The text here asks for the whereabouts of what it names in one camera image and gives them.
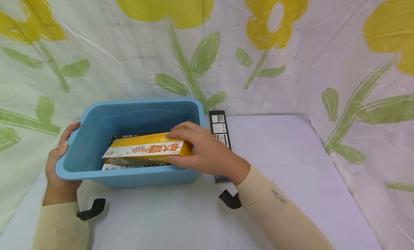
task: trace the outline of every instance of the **black plastic clip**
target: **black plastic clip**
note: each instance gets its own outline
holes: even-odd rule
[[[88,220],[104,211],[106,199],[95,199],[92,204],[92,208],[87,211],[78,212],[76,216],[81,220]]]
[[[242,206],[242,203],[239,199],[239,193],[236,193],[234,196],[232,196],[228,190],[224,190],[218,197],[220,200],[226,204],[227,207],[230,209],[238,209]]]

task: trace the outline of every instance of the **white table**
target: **white table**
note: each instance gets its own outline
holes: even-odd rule
[[[308,120],[299,115],[227,120],[233,151],[275,181],[335,249],[381,249]],[[30,249],[44,179],[41,174],[27,194],[0,237],[0,249]],[[223,190],[234,194],[235,189],[215,184],[213,176],[201,174],[192,184],[116,190],[87,181],[81,188],[84,209],[95,198],[107,200],[104,212],[91,220],[94,250],[272,249],[242,209],[228,209],[218,199]]]

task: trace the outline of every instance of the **arm sleeve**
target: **arm sleeve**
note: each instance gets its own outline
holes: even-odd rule
[[[43,206],[32,250],[86,250],[89,227],[76,216],[78,212],[77,202]]]
[[[276,249],[333,249],[310,218],[253,166],[236,189],[243,209]]]

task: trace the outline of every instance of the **fabric backdrop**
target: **fabric backdrop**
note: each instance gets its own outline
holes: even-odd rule
[[[413,5],[0,0],[0,232],[87,106],[194,97],[306,114],[382,247],[413,249]]]

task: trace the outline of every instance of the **black box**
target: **black box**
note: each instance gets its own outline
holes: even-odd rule
[[[231,150],[229,129],[227,127],[226,113],[224,111],[210,112],[211,133]],[[231,182],[225,176],[215,176],[216,182]]]

